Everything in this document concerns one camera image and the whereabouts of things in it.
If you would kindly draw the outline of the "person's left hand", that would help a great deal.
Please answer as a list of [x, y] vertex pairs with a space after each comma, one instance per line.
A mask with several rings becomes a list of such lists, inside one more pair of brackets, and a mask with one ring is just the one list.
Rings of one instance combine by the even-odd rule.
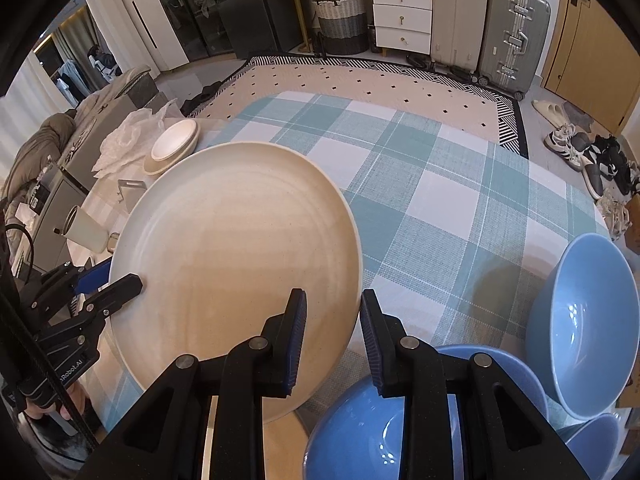
[[[70, 400], [73, 401], [76, 410], [79, 414], [84, 414], [86, 409], [86, 402], [88, 399], [85, 388], [79, 383], [75, 382], [70, 388], [67, 389], [67, 393], [70, 396]], [[56, 402], [52, 402], [46, 408], [42, 408], [41, 406], [35, 404], [31, 400], [27, 401], [27, 406], [25, 413], [31, 419], [40, 419], [45, 414], [50, 414], [53, 412], [58, 412], [61, 415], [62, 419], [71, 420], [72, 415], [70, 411], [64, 406], [61, 405], [59, 408], [56, 406]]]

